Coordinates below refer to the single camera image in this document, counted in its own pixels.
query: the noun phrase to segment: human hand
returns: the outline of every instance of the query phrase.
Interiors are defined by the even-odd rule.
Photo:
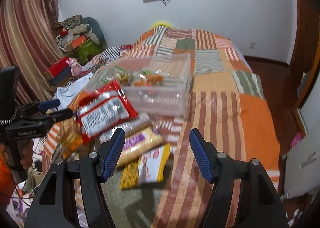
[[[24,155],[24,157],[20,160],[21,165],[23,166],[23,168],[25,170],[29,169],[32,166],[32,155],[33,155],[33,140],[29,139],[28,140],[28,144],[27,146],[25,146],[22,149],[22,154]],[[5,157],[5,145],[4,143],[0,144],[0,155],[1,158],[4,162],[6,162],[6,157]]]

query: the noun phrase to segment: wrapped snack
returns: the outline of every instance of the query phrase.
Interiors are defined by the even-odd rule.
[[[139,73],[139,79],[134,82],[134,86],[158,86],[163,82],[163,76],[154,74],[148,69],[144,69]]]
[[[116,79],[121,86],[128,86],[131,82],[133,75],[118,66],[114,66],[114,72],[111,77],[103,78],[102,81],[104,83],[108,83],[112,79]]]
[[[158,147],[161,144],[163,144],[162,136],[154,130],[152,131],[150,127],[126,138],[117,167],[124,166],[134,159],[139,158],[146,151]]]
[[[170,155],[170,144],[144,153],[124,168],[120,189],[133,188],[144,183],[163,181],[164,166]]]
[[[117,128],[122,128],[125,132],[125,136],[129,137],[138,131],[147,128],[148,126],[152,126],[152,121],[149,118],[149,115],[147,113],[141,113],[136,119],[122,123],[101,134],[98,138],[96,138],[95,147],[98,149],[103,142],[109,141]]]
[[[84,144],[102,132],[137,116],[116,80],[83,98],[76,112]]]

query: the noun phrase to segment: bed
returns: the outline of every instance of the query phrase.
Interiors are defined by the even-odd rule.
[[[172,166],[165,170],[167,178],[162,183],[120,191],[122,172],[116,171],[102,185],[116,227],[199,226],[212,185],[201,177],[189,146],[192,128],[198,128],[206,141],[234,159],[258,158],[274,186],[278,186],[280,146],[261,81],[231,40],[208,31],[159,26],[144,33],[133,46],[109,48],[94,58],[90,68],[99,68],[113,59],[180,53],[190,53],[194,77],[188,117],[156,116],[160,131],[176,147]],[[74,108],[80,97],[81,92],[70,108]],[[44,172],[61,155],[57,145],[62,129],[66,131],[64,122],[54,125],[48,135],[43,154]],[[81,141],[75,141],[73,146],[80,144]],[[235,181],[227,227],[235,219],[239,188],[240,182]]]

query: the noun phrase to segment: nutrition label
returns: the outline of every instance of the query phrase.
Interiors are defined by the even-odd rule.
[[[93,111],[81,117],[82,125],[88,137],[99,134],[118,120],[129,117],[119,97],[113,97]]]

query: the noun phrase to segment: metal screw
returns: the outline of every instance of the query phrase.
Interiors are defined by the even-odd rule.
[[[251,162],[252,162],[253,165],[259,165],[260,164],[260,161],[258,159],[252,159]]]
[[[219,153],[218,153],[218,157],[219,157],[220,159],[224,159],[226,156],[227,156],[227,155],[226,155],[224,152],[219,152]]]
[[[96,153],[96,152],[89,153],[89,158],[90,159],[94,159],[96,156],[98,156],[98,153]]]
[[[55,163],[56,163],[57,165],[60,165],[62,162],[63,162],[63,159],[62,159],[62,158],[56,159],[56,161],[55,161]]]

